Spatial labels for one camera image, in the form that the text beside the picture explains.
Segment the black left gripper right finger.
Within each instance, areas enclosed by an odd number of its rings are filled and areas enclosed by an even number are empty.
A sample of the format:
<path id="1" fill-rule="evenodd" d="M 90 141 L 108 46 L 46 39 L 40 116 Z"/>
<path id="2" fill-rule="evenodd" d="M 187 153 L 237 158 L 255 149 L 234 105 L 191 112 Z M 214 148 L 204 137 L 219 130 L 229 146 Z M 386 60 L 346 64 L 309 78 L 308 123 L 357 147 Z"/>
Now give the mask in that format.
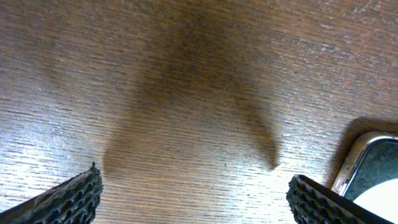
<path id="1" fill-rule="evenodd" d="M 305 175 L 294 175 L 286 195 L 296 223 L 392 224 Z"/>

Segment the black Galaxy flip phone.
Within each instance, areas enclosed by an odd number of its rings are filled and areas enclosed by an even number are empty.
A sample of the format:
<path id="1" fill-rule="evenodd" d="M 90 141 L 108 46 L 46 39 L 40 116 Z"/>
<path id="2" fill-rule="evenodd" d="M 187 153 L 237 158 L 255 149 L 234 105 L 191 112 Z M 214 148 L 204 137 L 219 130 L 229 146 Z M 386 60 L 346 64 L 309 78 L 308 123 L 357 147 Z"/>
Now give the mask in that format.
<path id="1" fill-rule="evenodd" d="M 397 134 L 373 131 L 357 138 L 331 190 L 397 223 Z"/>

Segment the beige left gripper left finger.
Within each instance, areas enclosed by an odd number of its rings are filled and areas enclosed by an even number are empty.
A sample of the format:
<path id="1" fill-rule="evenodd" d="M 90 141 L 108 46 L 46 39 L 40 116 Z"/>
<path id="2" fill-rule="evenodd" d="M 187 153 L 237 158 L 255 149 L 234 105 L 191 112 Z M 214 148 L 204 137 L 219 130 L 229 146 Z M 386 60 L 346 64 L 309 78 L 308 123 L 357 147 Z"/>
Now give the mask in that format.
<path id="1" fill-rule="evenodd" d="M 1 223 L 90 224 L 102 192 L 101 171 L 92 163 L 87 171 L 1 212 Z"/>

